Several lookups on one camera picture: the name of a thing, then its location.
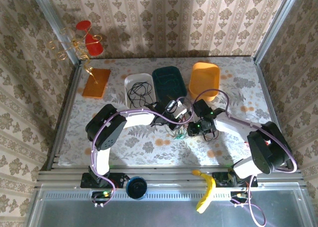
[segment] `wall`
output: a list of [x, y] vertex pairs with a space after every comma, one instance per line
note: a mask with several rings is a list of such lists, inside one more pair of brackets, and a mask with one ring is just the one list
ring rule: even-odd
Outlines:
[[65, 26], [90, 20], [99, 58], [252, 55], [282, 0], [51, 0]]
[[318, 215], [318, 0], [297, 0], [260, 63]]
[[0, 227], [22, 226], [55, 135], [72, 68], [53, 38], [35, 0], [0, 0]]

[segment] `orange container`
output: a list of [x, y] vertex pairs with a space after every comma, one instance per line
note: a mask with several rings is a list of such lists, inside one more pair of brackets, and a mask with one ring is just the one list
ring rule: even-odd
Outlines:
[[[220, 68], [211, 63], [198, 62], [192, 68], [189, 91], [195, 99], [201, 92], [207, 89], [219, 89]], [[200, 96], [205, 101], [212, 101], [218, 95], [218, 91], [208, 91]]]

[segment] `blue cup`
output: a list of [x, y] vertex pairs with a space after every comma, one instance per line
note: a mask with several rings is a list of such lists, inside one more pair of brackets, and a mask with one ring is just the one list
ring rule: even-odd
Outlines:
[[127, 182], [126, 193], [132, 199], [143, 199], [147, 193], [147, 182], [142, 177], [134, 176]]

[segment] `floral tablecloth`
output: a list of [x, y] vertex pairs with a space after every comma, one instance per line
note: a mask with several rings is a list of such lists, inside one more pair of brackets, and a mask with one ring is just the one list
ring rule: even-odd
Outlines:
[[[65, 140], [60, 151], [59, 165], [89, 165], [90, 141], [86, 124], [107, 103], [118, 110], [125, 107], [124, 79], [130, 74], [149, 73], [166, 66], [180, 69], [188, 86], [192, 66], [196, 62], [210, 62], [221, 69], [220, 89], [230, 97], [229, 112], [254, 122], [270, 120], [256, 67], [250, 57], [219, 58], [162, 58], [91, 60], [94, 68], [110, 69], [111, 74], [103, 99], [82, 97], [88, 79], [83, 71], [75, 97]], [[209, 105], [224, 108], [226, 99], [219, 94]], [[175, 139], [165, 126], [135, 126], [124, 129], [111, 148], [111, 165], [230, 165], [250, 155], [243, 140], [221, 133], [216, 140], [202, 137]]]

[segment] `yellow banana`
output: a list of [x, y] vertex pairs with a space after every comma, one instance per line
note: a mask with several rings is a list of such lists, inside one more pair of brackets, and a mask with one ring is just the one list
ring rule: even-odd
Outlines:
[[192, 174], [196, 176], [202, 176], [207, 181], [207, 192], [197, 204], [197, 212], [202, 214], [208, 208], [211, 201], [213, 201], [213, 191], [216, 188], [216, 183], [212, 176], [207, 175], [205, 173], [201, 173], [201, 171], [199, 170], [193, 170]]

